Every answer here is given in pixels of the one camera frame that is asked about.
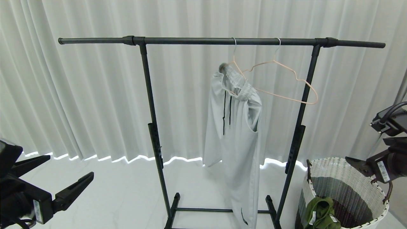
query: white and gray basket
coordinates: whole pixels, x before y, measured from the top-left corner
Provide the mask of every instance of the white and gray basket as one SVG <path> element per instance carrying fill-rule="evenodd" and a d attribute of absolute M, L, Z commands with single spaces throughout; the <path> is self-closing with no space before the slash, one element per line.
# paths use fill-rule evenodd
<path fill-rule="evenodd" d="M 334 202 L 335 217 L 342 228 L 374 229 L 386 216 L 389 197 L 370 177 L 365 177 L 349 165 L 345 159 L 330 157 L 307 160 L 300 202 L 298 204 L 296 229 L 308 226 L 305 220 L 307 204 L 316 196 L 330 197 Z"/>

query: black vertical pole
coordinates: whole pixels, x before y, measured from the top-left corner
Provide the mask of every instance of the black vertical pole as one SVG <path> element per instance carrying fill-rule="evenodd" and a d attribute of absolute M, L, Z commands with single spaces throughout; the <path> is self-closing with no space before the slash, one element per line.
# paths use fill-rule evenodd
<path fill-rule="evenodd" d="M 168 200 L 167 187 L 165 186 L 164 173 L 162 171 L 162 169 L 164 168 L 164 164 L 163 164 L 162 156 L 161 156 L 160 139 L 158 137 L 157 119 L 155 117 L 153 89 L 151 87 L 149 62 L 147 59 L 147 47 L 144 42 L 141 42 L 139 45 L 140 45 L 141 59 L 143 62 L 144 77 L 146 79 L 147 96 L 149 98 L 150 113 L 151 113 L 151 122 L 152 123 L 148 124 L 149 130 L 150 130 L 150 137 L 151 137 L 151 142 L 153 144 L 155 163 L 157 165 L 158 176 L 160 178 L 161 190 L 162 190 L 162 194 L 164 196 L 165 208 L 167 210 L 168 218 L 172 218 L 171 210 L 170 210 L 170 202 Z"/>
<path fill-rule="evenodd" d="M 314 76 L 315 66 L 317 65 L 317 59 L 318 59 L 320 49 L 321 49 L 320 45 L 315 45 L 314 48 L 312 49 L 311 62 L 309 64 L 308 75 L 306 77 L 306 81 L 309 84 L 311 84 L 312 77 Z M 307 85 L 305 85 L 304 92 L 302 94 L 302 101 L 304 101 L 304 102 L 307 101 L 308 94 L 309 94 L 309 87 Z M 288 188 L 290 186 L 291 178 L 292 178 L 293 172 L 294 172 L 295 161 L 297 160 L 298 152 L 299 152 L 300 146 L 301 146 L 302 137 L 303 137 L 304 131 L 305 131 L 305 126 L 301 125 L 302 118 L 304 117 L 304 111 L 305 111 L 305 104 L 301 103 L 300 110 L 298 111 L 297 123 L 295 124 L 293 140 L 291 142 L 290 154 L 289 154 L 289 157 L 287 160 L 287 165 L 286 165 L 286 170 L 285 170 L 287 177 L 285 179 L 280 203 L 278 205 L 277 215 L 276 215 L 276 218 L 274 219 L 274 222 L 277 224 L 280 223 L 280 216 L 282 213 L 282 208 L 284 207 L 285 199 L 287 197 Z"/>

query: hanger hook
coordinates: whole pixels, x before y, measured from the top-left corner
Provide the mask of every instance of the hanger hook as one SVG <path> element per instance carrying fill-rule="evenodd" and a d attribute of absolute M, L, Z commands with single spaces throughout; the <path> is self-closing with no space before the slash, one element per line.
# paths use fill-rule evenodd
<path fill-rule="evenodd" d="M 274 58 L 273 58 L 273 60 L 276 59 L 277 51 L 278 51 L 278 50 L 280 49 L 280 47 L 281 47 L 281 40 L 280 40 L 280 38 L 277 38 L 277 39 L 278 39 L 278 41 L 279 41 L 280 43 L 279 43 L 278 48 L 276 49 L 276 51 L 274 51 Z"/>
<path fill-rule="evenodd" d="M 234 40 L 234 50 L 233 50 L 233 56 L 234 56 L 234 53 L 236 52 L 237 42 L 234 37 L 233 37 L 233 40 Z"/>

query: curtain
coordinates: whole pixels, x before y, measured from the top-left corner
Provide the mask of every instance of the curtain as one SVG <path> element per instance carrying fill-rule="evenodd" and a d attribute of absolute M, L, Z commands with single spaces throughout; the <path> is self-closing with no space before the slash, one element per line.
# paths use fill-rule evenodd
<path fill-rule="evenodd" d="M 0 1 L 0 137 L 26 153 L 128 161 L 153 156 L 139 48 L 59 45 L 59 37 L 334 37 L 384 49 L 322 48 L 307 105 L 299 160 L 363 158 L 369 127 L 392 105 L 407 68 L 407 2 L 363 1 Z M 147 45 L 164 160 L 202 155 L 210 78 L 234 46 Z M 277 46 L 238 46 L 241 69 L 271 60 Z M 276 59 L 305 79 L 310 46 L 282 46 Z M 246 75 L 255 87 L 301 99 L 304 84 L 275 64 Z M 300 104 L 259 92 L 260 147 L 285 161 Z M 311 92 L 309 101 L 314 101 Z"/>

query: green garment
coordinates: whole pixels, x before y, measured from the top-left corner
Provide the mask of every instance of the green garment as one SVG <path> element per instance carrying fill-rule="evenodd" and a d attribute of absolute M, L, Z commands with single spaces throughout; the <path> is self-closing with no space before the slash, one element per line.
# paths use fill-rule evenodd
<path fill-rule="evenodd" d="M 340 229 L 341 223 L 334 215 L 333 200 L 317 196 L 306 207 L 305 219 L 310 224 L 305 229 Z"/>

